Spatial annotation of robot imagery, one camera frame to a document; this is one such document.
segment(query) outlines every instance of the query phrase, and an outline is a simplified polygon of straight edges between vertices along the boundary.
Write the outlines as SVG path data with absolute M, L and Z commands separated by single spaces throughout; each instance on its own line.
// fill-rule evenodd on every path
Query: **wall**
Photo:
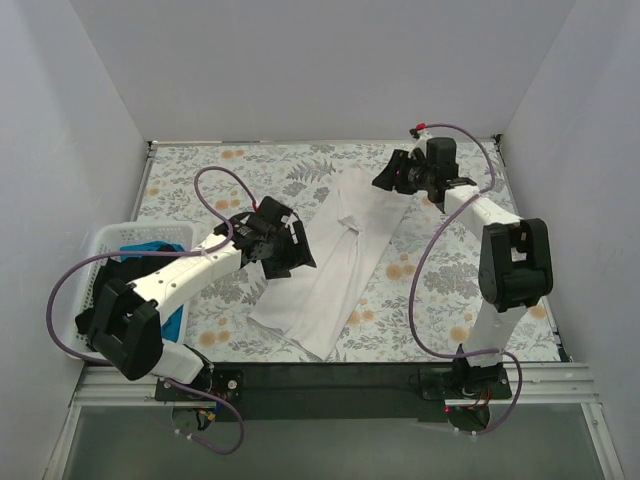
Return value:
M 128 217 L 146 145 L 67 0 L 0 2 L 0 64 L 0 478 L 36 479 L 81 367 L 45 303 L 96 229 Z
M 550 301 L 591 365 L 627 478 L 640 478 L 640 4 L 580 0 L 504 140 L 522 213 L 549 225 Z
M 71 0 L 147 140 L 506 128 L 575 0 Z

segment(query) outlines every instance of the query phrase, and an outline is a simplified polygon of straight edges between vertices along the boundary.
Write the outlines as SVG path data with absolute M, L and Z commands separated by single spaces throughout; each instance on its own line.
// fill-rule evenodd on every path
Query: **floral tablecloth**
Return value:
M 489 197 L 513 210 L 494 145 L 485 145 L 499 171 Z M 408 147 L 399 143 L 159 147 L 138 219 L 189 220 L 197 225 L 200 241 L 218 222 L 198 202 L 193 177 L 201 167 L 222 165 L 240 175 L 258 199 L 271 195 L 294 208 L 308 223 L 333 179 L 346 166 L 361 162 L 370 171 L 379 171 L 394 148 Z M 458 160 L 462 175 L 479 185 L 488 181 L 488 168 L 477 146 L 458 143 Z M 250 209 L 250 202 L 232 178 L 211 172 L 201 180 L 203 193 L 221 213 L 230 216 Z M 415 196 L 329 361 L 434 360 L 422 353 L 411 337 L 407 303 L 418 259 L 444 218 L 426 194 Z M 420 336 L 432 349 L 453 352 L 475 321 L 482 300 L 476 281 L 479 254 L 475 237 L 454 223 L 425 265 L 415 311 Z M 185 343 L 213 361 L 316 361 L 247 321 L 265 287 L 261 267 L 250 265 L 204 289 L 191 301 Z M 559 360 L 542 304 L 530 309 L 518 324 L 509 349 L 523 361 Z

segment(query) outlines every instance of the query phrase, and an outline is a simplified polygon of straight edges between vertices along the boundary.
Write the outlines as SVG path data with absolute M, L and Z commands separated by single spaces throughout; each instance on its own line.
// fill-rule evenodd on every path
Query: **flower pattern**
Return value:
M 237 173 L 258 199 L 271 195 L 293 208 L 308 223 L 347 166 L 361 163 L 380 171 L 394 148 L 386 144 L 255 144 L 236 146 L 159 147 L 141 202 L 140 220 L 188 220 L 203 239 L 219 222 L 200 205 L 191 183 L 207 165 L 223 165 Z M 488 196 L 513 211 L 513 201 L 493 143 L 485 146 L 498 171 Z M 485 185 L 489 172 L 480 150 L 458 143 L 462 176 Z M 234 180 L 220 172 L 201 178 L 203 194 L 231 216 L 250 209 Z M 429 361 L 415 344 L 408 325 L 409 288 L 416 265 L 445 216 L 426 195 L 416 195 L 328 361 Z M 422 341 L 441 352 L 453 352 L 468 335 L 480 308 L 477 265 L 480 244 L 454 223 L 436 243 L 418 283 L 416 324 Z M 190 304 L 185 342 L 212 361 L 317 361 L 278 335 L 248 321 L 267 282 L 259 265 L 221 278 Z M 509 350 L 523 361 L 558 361 L 546 301 L 533 307 L 518 324 Z

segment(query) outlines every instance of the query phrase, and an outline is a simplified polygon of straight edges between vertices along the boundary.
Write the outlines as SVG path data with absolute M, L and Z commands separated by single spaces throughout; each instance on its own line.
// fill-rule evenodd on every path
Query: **purple cable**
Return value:
M 431 250 L 433 250 L 433 246 L 435 245 L 436 241 L 444 233 L 446 228 L 449 225 L 451 225 L 451 223 L 456 218 L 458 218 L 460 216 L 460 214 L 464 211 L 465 208 L 467 208 L 469 205 L 471 205 L 473 202 L 475 202 L 478 198 L 480 198 L 481 195 L 483 195 L 483 194 L 485 194 L 488 191 L 493 189 L 493 187 L 496 184 L 496 171 L 495 171 L 495 168 L 493 166 L 493 163 L 491 162 L 491 159 L 489 158 L 489 152 L 487 152 L 487 149 L 484 148 L 484 146 L 478 141 L 478 139 L 476 139 L 476 137 L 474 137 L 471 133 L 469 133 L 464 128 L 458 127 L 456 125 L 451 125 L 451 124 L 448 124 L 448 123 L 434 123 L 432 125 L 427 125 L 426 128 L 451 128 L 453 130 L 457 130 L 457 131 L 459 131 L 461 133 L 464 133 L 482 151 L 482 154 L 484 155 L 485 159 L 487 160 L 487 165 L 489 167 L 489 175 L 491 177 L 491 180 L 489 181 L 489 185 L 487 185 L 485 188 L 479 190 L 478 193 L 474 194 L 466 202 L 464 202 L 462 205 L 460 205 L 460 207 L 455 212 L 453 212 L 444 222 L 442 222 L 442 225 L 440 225 L 440 227 L 438 227 L 438 229 L 436 230 L 436 233 L 434 233 L 433 237 L 431 238 L 431 241 L 429 241 L 429 244 L 427 245 L 427 248 L 425 249 L 424 253 L 422 254 L 422 257 L 420 258 L 420 261 L 418 262 L 418 265 L 416 266 L 416 272 L 413 275 L 413 281 L 411 282 L 411 292 L 409 293 L 409 328 L 411 329 L 411 335 L 413 336 L 413 339 L 418 344 L 418 346 L 422 350 L 427 352 L 429 355 L 432 355 L 432 356 L 434 356 L 436 358 L 442 358 L 442 359 L 445 359 L 445 360 L 454 360 L 454 359 L 457 359 L 457 358 L 476 357 L 476 356 L 479 356 L 479 355 L 503 354 L 503 355 L 506 355 L 509 358 L 511 358 L 513 360 L 513 362 L 515 363 L 516 369 L 518 371 L 518 386 L 516 388 L 515 394 L 513 395 L 513 400 L 511 402 L 511 404 L 509 405 L 509 408 L 507 408 L 506 412 L 502 415 L 502 417 L 500 417 L 498 420 L 496 420 L 493 425 L 487 427 L 484 430 L 481 430 L 481 431 L 475 433 L 476 435 L 485 435 L 487 433 L 490 433 L 490 432 L 494 431 L 496 428 L 500 427 L 500 425 L 502 425 L 509 418 L 509 416 L 513 412 L 514 408 L 516 407 L 516 404 L 518 403 L 518 399 L 520 398 L 520 393 L 522 392 L 522 367 L 520 366 L 520 362 L 518 361 L 517 357 L 514 354 L 512 354 L 510 352 L 506 352 L 506 351 L 500 350 L 498 348 L 486 348 L 486 349 L 483 349 L 483 350 L 476 350 L 476 351 L 473 351 L 473 352 L 464 352 L 464 353 L 439 353 L 439 352 L 436 352 L 434 350 L 431 350 L 424 343 L 422 343 L 422 340 L 420 340 L 420 337 L 418 336 L 418 331 L 416 329 L 416 324 L 415 324 L 415 319 L 414 319 L 414 314 L 413 314 L 413 304 L 414 304 L 415 299 L 416 299 L 416 290 L 418 288 L 418 279 L 420 278 L 420 273 L 422 272 L 422 268 L 424 267 L 424 264 L 427 261 L 427 257 L 431 253 Z M 473 434 L 473 432 L 464 432 L 464 433 L 467 433 L 469 435 Z
M 229 222 L 229 220 L 225 216 L 223 216 L 220 213 L 218 213 L 209 204 L 209 202 L 204 198 L 204 196 L 200 192 L 200 185 L 199 185 L 200 177 L 202 176 L 203 173 L 206 173 L 206 172 L 209 172 L 209 171 L 213 171 L 213 170 L 224 172 L 224 173 L 227 173 L 227 174 L 231 175 L 240 184 L 240 186 L 247 192 L 247 194 L 249 195 L 249 198 L 251 198 L 251 202 L 253 203 L 254 208 L 256 207 L 257 202 L 256 202 L 256 198 L 253 196 L 253 194 L 249 190 L 249 187 L 247 187 L 247 185 L 240 179 L 240 177 L 238 177 L 231 170 L 228 170 L 228 169 L 223 168 L 223 167 L 213 167 L 212 166 L 212 167 L 205 167 L 205 168 L 199 170 L 198 173 L 196 173 L 196 176 L 193 179 L 193 188 L 195 189 L 196 196 L 202 202 L 202 204 L 204 205 L 204 207 L 207 210 L 209 210 L 213 215 L 215 215 L 217 218 L 222 220 L 225 223 L 225 225 L 227 226 L 227 230 L 228 230 L 227 236 L 222 242 L 220 242 L 218 245 L 215 245 L 215 246 L 213 246 L 211 248 L 207 248 L 207 249 L 205 249 L 203 251 L 190 251 L 190 252 L 130 251 L 130 252 L 126 252 L 126 254 L 127 255 L 137 255 L 137 256 L 142 256 L 142 257 L 198 257 L 198 256 L 202 255 L 203 253 L 204 254 L 211 254 L 211 253 L 213 253 L 213 252 L 215 252 L 217 250 L 220 250 L 225 245 L 227 245 L 231 241 L 231 238 L 233 237 L 233 226 L 231 225 L 231 223 Z M 46 322 L 47 322 L 47 331 L 49 332 L 49 336 L 51 337 L 51 340 L 53 340 L 53 342 L 58 346 L 58 348 L 60 348 L 64 352 L 68 353 L 69 355 L 72 355 L 74 357 L 80 358 L 82 360 L 86 360 L 88 362 L 97 363 L 97 364 L 100 364 L 100 365 L 110 365 L 110 363 L 107 360 L 96 359 L 96 358 L 94 358 L 94 357 L 92 357 L 90 355 L 86 355 L 84 353 L 77 352 L 77 351 L 73 350 L 72 348 L 70 348 L 70 347 L 68 347 L 67 345 L 64 344 L 64 342 L 60 339 L 60 337 L 56 333 L 54 325 L 53 325 L 53 303 L 54 303 L 54 301 L 56 299 L 56 295 L 60 291 L 60 288 L 62 287 L 64 282 L 66 282 L 67 279 L 71 275 L 73 275 L 73 273 L 75 273 L 76 271 L 78 271 L 82 267 L 84 267 L 84 266 L 86 266 L 86 265 L 88 265 L 88 264 L 90 264 L 92 262 L 97 262 L 97 261 L 103 260 L 105 258 L 120 257 L 122 254 L 123 254 L 123 252 L 108 252 L 108 253 L 102 253 L 100 255 L 94 255 L 92 257 L 86 258 L 86 259 L 82 260 L 81 262 L 78 262 L 77 264 L 75 264 L 69 270 L 67 270 L 64 273 L 64 275 L 62 275 L 62 277 L 60 277 L 60 280 L 58 280 L 56 282 L 56 284 L 53 286 L 53 289 L 51 290 L 51 294 L 49 295 L 49 300 L 47 301 L 47 309 L 46 309 L 46 313 L 45 313 L 45 318 L 46 318 Z M 244 440 L 244 421 L 242 420 L 242 417 L 240 416 L 240 413 L 230 403 L 228 403 L 227 401 L 223 400 L 222 398 L 216 397 L 215 395 L 211 395 L 210 393 L 206 393 L 206 392 L 201 392 L 199 390 L 195 390 L 193 388 L 187 387 L 186 385 L 182 385 L 181 383 L 175 382 L 174 380 L 167 379 L 167 381 L 170 382 L 176 388 L 179 388 L 181 390 L 184 390 L 186 392 L 189 392 L 189 393 L 192 393 L 192 394 L 195 394 L 195 395 L 199 395 L 201 397 L 209 398 L 211 400 L 214 400 L 215 402 L 219 402 L 221 405 L 227 407 L 231 411 L 231 413 L 233 413 L 233 415 L 238 419 L 238 422 L 240 424 L 240 438 L 239 438 L 238 442 L 231 449 L 228 449 L 228 450 L 220 449 L 220 448 L 216 447 L 215 445 L 210 444 L 209 442 L 207 442 L 203 438 L 198 437 L 197 435 L 192 435 L 191 438 L 193 438 L 196 442 L 204 445 L 205 447 L 207 447 L 211 451 L 213 451 L 215 453 L 218 453 L 220 455 L 228 455 L 230 453 L 235 452 L 240 447 L 240 445 L 242 444 L 242 441 Z

